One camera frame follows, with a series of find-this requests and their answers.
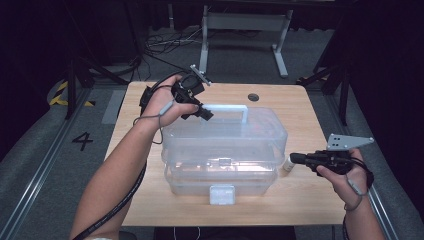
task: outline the white tag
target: white tag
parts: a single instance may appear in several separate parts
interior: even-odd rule
[[[232,185],[213,185],[209,193],[211,205],[233,205],[236,202],[235,188]]]

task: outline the hand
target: hand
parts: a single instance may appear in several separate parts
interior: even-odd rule
[[[350,154],[352,157],[363,161],[359,149],[350,150]],[[339,175],[323,166],[318,166],[317,171],[333,184],[334,191],[346,203],[347,209],[354,208],[358,204],[358,199],[360,198],[349,185],[347,179],[354,182],[363,194],[368,191],[367,175],[365,170],[356,164],[354,164],[352,170],[350,170],[346,175]]]
[[[158,87],[166,87],[158,88],[155,91],[149,103],[147,104],[147,107],[144,110],[142,117],[158,115],[160,110],[174,99],[171,93],[171,86],[174,85],[174,83],[176,81],[179,81],[181,78],[182,77],[180,75],[174,75],[165,80],[163,83],[161,83]],[[156,128],[159,129],[161,127],[165,127],[173,123],[181,115],[191,114],[196,112],[197,110],[198,106],[195,104],[180,104],[174,101],[171,108],[169,108],[168,111],[166,111],[165,114],[160,117],[160,126],[157,118],[151,118],[150,120],[151,122],[155,123]]]

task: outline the small black hole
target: small black hole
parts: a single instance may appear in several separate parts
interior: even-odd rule
[[[247,98],[252,102],[259,101],[259,96],[256,93],[251,93],[251,94],[247,95]]]

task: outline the right hand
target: right hand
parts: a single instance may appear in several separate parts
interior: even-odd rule
[[[361,152],[359,149],[351,149],[350,154],[352,157],[363,161]],[[348,209],[354,207],[358,202],[358,195],[354,192],[352,187],[347,182],[346,176],[355,183],[363,194],[368,191],[367,187],[367,175],[365,170],[360,166],[354,164],[352,170],[345,175],[339,175],[334,173],[330,169],[324,166],[318,166],[317,171],[328,181],[333,184],[334,191],[339,197],[346,203]]]

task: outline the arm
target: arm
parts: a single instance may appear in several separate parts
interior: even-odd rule
[[[351,156],[363,161],[358,149],[353,149]],[[368,191],[365,171],[359,166],[355,165],[346,175],[336,174],[323,166],[319,166],[317,170],[333,184],[336,193],[346,203],[346,209],[355,208],[360,198],[347,183],[346,176],[360,188],[361,192],[366,193]],[[371,208],[368,195],[362,197],[362,201],[356,209],[346,211],[345,221],[349,238],[352,240],[384,239],[383,232]]]
[[[170,77],[161,85],[173,85],[180,76]],[[171,88],[158,89],[152,96],[143,116],[155,116],[170,101]],[[160,117],[141,118],[119,142],[88,183],[75,215],[70,239],[108,213],[134,185],[147,161],[153,138],[160,127],[167,126],[183,114],[197,111],[193,104],[174,102]],[[130,202],[112,219],[97,229],[92,237],[118,239],[119,229],[128,212]]]

